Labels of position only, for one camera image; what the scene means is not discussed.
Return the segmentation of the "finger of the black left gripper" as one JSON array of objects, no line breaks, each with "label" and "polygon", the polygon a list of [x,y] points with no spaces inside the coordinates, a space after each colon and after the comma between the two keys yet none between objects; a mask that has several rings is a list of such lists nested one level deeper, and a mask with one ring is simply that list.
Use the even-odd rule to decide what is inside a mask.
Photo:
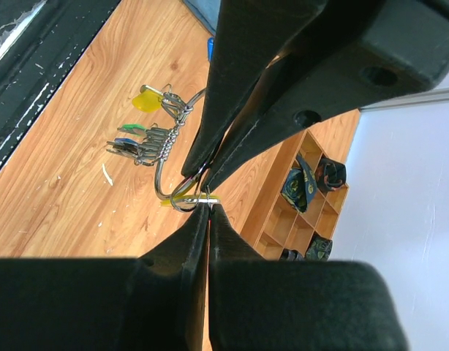
[{"label": "finger of the black left gripper", "polygon": [[206,161],[263,70],[326,7],[326,1],[222,1],[203,113],[181,173]]},{"label": "finger of the black left gripper", "polygon": [[326,1],[263,70],[211,152],[207,190],[315,124],[435,88],[449,72],[449,1]]}]

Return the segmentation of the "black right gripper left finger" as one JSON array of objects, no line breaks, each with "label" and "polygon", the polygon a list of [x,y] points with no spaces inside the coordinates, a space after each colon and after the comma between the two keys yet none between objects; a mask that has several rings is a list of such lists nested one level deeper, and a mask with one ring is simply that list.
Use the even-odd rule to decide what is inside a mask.
[{"label": "black right gripper left finger", "polygon": [[200,350],[208,217],[141,257],[0,259],[0,350]]}]

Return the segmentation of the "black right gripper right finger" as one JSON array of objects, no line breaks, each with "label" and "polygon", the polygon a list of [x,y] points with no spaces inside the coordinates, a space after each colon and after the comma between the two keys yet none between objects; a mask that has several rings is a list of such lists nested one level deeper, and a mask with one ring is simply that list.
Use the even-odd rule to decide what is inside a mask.
[{"label": "black right gripper right finger", "polygon": [[407,350],[385,280],[353,261],[266,260],[211,209],[209,338],[215,350]]}]

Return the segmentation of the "key with yellow tag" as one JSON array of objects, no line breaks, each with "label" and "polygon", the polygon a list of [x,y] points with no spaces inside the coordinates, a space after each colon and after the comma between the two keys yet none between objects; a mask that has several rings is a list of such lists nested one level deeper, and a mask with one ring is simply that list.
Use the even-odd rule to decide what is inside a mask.
[{"label": "key with yellow tag", "polygon": [[215,205],[220,204],[221,200],[215,195],[182,195],[174,197],[173,202],[171,202],[170,199],[162,200],[160,205],[163,207],[171,207],[181,212],[190,212],[200,203]]}]

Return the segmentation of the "keyring with keys and tags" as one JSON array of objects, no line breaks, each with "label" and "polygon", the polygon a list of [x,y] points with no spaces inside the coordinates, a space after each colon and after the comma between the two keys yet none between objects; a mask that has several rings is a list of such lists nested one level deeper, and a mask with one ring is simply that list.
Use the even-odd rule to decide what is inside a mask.
[{"label": "keyring with keys and tags", "polygon": [[185,101],[179,95],[173,93],[172,86],[167,84],[158,90],[148,85],[140,87],[140,93],[133,98],[133,106],[144,112],[153,113],[160,109],[165,111],[174,122],[169,129],[161,128],[158,124],[144,127],[140,124],[124,124],[118,128],[119,132],[140,137],[135,141],[129,137],[117,137],[108,141],[110,146],[107,151],[131,159],[137,166],[154,167],[154,191],[162,201],[182,195],[210,195],[209,190],[201,191],[200,184],[205,172],[211,166],[211,158],[208,157],[199,166],[199,170],[193,175],[184,178],[171,193],[162,190],[162,173],[166,161],[169,159],[173,146],[176,144],[180,131],[186,125],[186,121],[194,110],[195,104],[205,96],[205,89],[198,91],[192,98]]}]

